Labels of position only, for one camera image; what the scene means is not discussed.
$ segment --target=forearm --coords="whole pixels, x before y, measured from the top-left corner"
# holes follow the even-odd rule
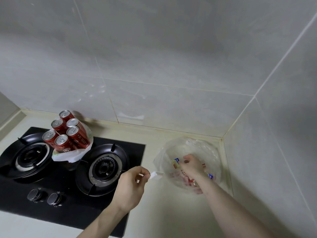
[[[77,238],[107,238],[125,215],[111,203]]]
[[[243,206],[204,174],[196,181],[204,192],[208,204],[226,237],[271,238],[271,232]]]

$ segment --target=tiled wall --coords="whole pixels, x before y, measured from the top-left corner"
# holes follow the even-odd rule
[[[19,108],[0,92],[0,126]]]
[[[0,91],[21,108],[222,137],[316,0],[1,0]]]
[[[317,237],[316,53],[315,20],[224,136],[234,197],[277,237]]]

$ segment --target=white plastic bag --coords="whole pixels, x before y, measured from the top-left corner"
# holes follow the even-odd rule
[[[90,141],[90,145],[87,148],[80,148],[66,153],[58,153],[54,149],[52,154],[52,159],[54,161],[68,161],[69,163],[75,163],[78,160],[80,160],[91,149],[91,146],[93,145],[93,133],[86,124],[84,124],[83,122],[81,122],[81,124],[86,130],[86,134]]]
[[[183,156],[192,154],[205,167],[206,175],[210,174],[216,183],[221,181],[221,162],[219,152],[212,145],[203,140],[180,137],[167,142],[155,157],[153,163],[157,171],[163,172],[164,177],[179,188],[191,193],[201,194],[202,191],[195,181],[186,176],[181,168],[176,168],[172,160],[183,161]]]

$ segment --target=can lid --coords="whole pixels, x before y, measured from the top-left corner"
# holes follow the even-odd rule
[[[55,144],[62,145],[62,144],[65,144],[67,140],[68,140],[67,135],[60,135],[56,138]]]
[[[68,115],[70,115],[70,111],[69,111],[69,110],[61,111],[60,114],[59,114],[59,116],[60,116],[61,118],[65,118],[65,117],[67,117]]]
[[[59,126],[61,126],[63,124],[63,120],[62,119],[56,119],[51,123],[52,128],[57,128]]]
[[[76,126],[78,124],[79,120],[74,118],[67,121],[66,125],[67,127]]]
[[[73,127],[70,127],[69,129],[67,129],[66,134],[68,136],[73,136],[73,135],[77,134],[78,131],[79,131],[79,128],[77,126],[73,126]]]
[[[42,140],[50,140],[55,135],[56,135],[56,132],[54,130],[49,130],[43,134]]]

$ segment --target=gas stove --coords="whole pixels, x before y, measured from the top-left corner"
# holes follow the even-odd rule
[[[54,162],[46,131],[29,128],[0,156],[0,210],[85,229],[110,204],[120,175],[141,165],[145,145],[94,137],[78,162]],[[127,219],[112,236],[123,237]]]

